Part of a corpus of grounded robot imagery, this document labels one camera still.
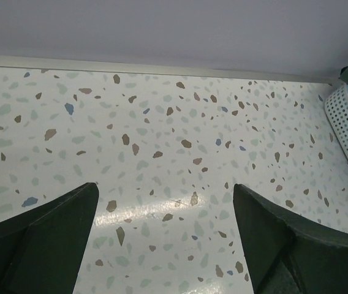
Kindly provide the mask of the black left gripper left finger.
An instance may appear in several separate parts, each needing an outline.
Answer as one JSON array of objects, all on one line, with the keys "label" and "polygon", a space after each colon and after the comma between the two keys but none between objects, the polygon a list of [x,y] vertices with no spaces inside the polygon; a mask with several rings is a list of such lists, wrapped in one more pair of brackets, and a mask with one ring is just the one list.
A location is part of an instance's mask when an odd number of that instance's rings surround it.
[{"label": "black left gripper left finger", "polygon": [[85,183],[0,222],[0,293],[72,293],[98,199]]}]

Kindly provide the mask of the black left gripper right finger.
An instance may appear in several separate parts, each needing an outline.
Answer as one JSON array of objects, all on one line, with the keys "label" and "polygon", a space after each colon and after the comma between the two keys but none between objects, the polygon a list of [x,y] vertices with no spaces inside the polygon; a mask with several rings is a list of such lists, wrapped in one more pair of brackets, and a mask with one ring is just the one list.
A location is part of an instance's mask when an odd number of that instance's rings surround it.
[{"label": "black left gripper right finger", "polygon": [[254,293],[348,293],[348,233],[237,184],[233,207]]}]

